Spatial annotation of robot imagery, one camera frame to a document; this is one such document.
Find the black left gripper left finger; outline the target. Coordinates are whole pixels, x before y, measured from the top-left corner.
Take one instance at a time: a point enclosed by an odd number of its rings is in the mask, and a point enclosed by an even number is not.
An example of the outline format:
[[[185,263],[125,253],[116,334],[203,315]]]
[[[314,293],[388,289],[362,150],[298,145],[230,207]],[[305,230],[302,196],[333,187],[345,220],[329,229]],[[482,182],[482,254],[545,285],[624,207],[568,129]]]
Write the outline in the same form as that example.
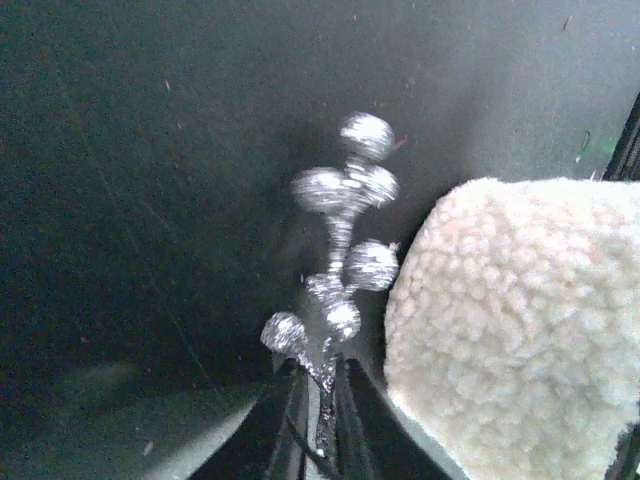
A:
[[[308,377],[284,362],[236,432],[190,475],[192,480],[298,480],[305,477],[301,435],[308,428]]]

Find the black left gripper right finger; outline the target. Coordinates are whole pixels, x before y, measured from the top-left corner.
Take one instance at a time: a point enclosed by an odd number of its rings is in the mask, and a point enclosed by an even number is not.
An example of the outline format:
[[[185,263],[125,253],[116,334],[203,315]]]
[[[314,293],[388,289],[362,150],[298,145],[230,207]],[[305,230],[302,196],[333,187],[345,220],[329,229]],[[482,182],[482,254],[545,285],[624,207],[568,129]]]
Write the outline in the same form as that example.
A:
[[[446,480],[362,366],[340,356],[335,379],[336,462],[345,479]]]

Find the white tree pot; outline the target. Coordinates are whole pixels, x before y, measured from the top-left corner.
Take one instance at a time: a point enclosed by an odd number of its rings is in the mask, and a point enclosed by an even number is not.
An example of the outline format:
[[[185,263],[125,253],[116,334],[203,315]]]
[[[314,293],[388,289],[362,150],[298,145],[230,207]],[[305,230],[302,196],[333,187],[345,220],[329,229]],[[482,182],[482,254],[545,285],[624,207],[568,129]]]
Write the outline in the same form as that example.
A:
[[[639,186],[469,181],[385,315],[392,402],[471,479],[601,479],[639,420]]]

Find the silver bead sprig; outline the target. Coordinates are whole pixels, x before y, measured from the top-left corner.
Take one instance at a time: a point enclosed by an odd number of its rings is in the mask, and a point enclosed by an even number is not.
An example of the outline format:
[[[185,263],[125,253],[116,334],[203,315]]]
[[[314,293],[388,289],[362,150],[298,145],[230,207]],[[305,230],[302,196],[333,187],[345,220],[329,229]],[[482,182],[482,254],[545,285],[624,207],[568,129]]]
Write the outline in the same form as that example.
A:
[[[298,361],[319,388],[315,453],[331,460],[336,452],[335,380],[340,347],[361,330],[354,300],[359,290],[387,290],[399,270],[396,251],[379,240],[352,242],[357,219],[370,208],[396,200],[399,184],[382,163],[392,153],[391,126],[369,113],[354,112],[340,126],[347,150],[341,169],[315,167],[292,182],[296,202],[322,216],[329,249],[324,271],[305,278],[304,287],[320,322],[309,331],[292,312],[277,312],[265,323],[260,341],[274,353]]]

